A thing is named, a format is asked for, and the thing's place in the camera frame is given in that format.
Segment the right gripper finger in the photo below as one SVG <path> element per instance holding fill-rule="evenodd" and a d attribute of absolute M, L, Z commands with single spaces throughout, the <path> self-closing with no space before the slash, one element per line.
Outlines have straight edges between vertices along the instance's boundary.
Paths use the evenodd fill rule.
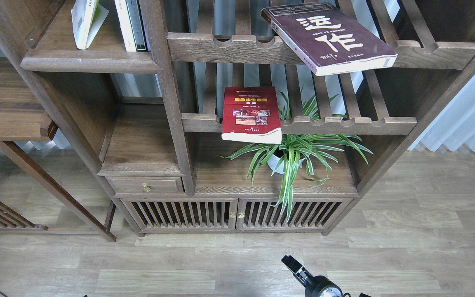
<path fill-rule="evenodd" d="M 303 267 L 303 265 L 291 255 L 283 256 L 281 261 L 292 272 L 292 274 L 299 273 Z"/>

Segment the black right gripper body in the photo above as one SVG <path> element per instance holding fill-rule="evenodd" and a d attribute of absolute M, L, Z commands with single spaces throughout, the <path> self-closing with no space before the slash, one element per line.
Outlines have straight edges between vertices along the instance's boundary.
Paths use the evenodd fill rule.
<path fill-rule="evenodd" d="M 315 289 L 319 284 L 319 280 L 307 271 L 305 267 L 295 269 L 295 278 L 305 289 Z"/>

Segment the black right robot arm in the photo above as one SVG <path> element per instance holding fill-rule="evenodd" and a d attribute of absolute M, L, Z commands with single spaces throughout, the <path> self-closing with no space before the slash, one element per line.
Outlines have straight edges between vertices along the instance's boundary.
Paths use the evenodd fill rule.
<path fill-rule="evenodd" d="M 281 260 L 293 276 L 305 288 L 306 297 L 350 297 L 348 292 L 343 293 L 341 288 L 323 275 L 313 276 L 300 262 L 290 255 Z"/>

